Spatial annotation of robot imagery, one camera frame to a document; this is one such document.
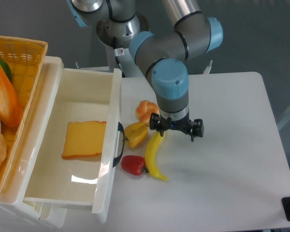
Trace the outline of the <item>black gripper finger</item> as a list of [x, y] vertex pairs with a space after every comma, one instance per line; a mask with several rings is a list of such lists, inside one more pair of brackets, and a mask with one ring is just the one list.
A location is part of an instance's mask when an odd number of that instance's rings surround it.
[[204, 134], [204, 124], [202, 119], [188, 120], [188, 123], [184, 126], [184, 133], [190, 136], [190, 140], [193, 142], [196, 137], [202, 138]]
[[160, 115], [152, 113], [149, 119], [149, 128], [153, 131], [157, 131], [161, 137], [164, 136], [165, 127], [161, 122]]

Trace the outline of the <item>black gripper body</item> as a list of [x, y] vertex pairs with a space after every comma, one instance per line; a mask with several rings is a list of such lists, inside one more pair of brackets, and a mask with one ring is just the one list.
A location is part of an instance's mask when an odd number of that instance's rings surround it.
[[190, 121], [189, 114], [186, 114], [180, 120], [173, 120], [171, 117], [164, 118], [163, 116], [160, 116], [157, 131], [162, 133], [167, 130], [176, 130], [183, 133], [189, 133], [191, 131]]

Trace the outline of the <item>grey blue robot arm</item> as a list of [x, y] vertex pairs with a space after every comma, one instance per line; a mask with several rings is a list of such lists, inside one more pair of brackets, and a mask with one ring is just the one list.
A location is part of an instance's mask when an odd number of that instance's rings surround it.
[[174, 31], [157, 37], [147, 19], [136, 11], [134, 0], [70, 0], [67, 4], [81, 27], [98, 18], [96, 34], [111, 49], [110, 69], [122, 68], [119, 51], [128, 50], [156, 95], [159, 112], [149, 118], [151, 130], [160, 135], [176, 130], [191, 138], [203, 137], [203, 121], [189, 117], [185, 61], [221, 45], [223, 28], [216, 18], [205, 17], [195, 0], [165, 0]]

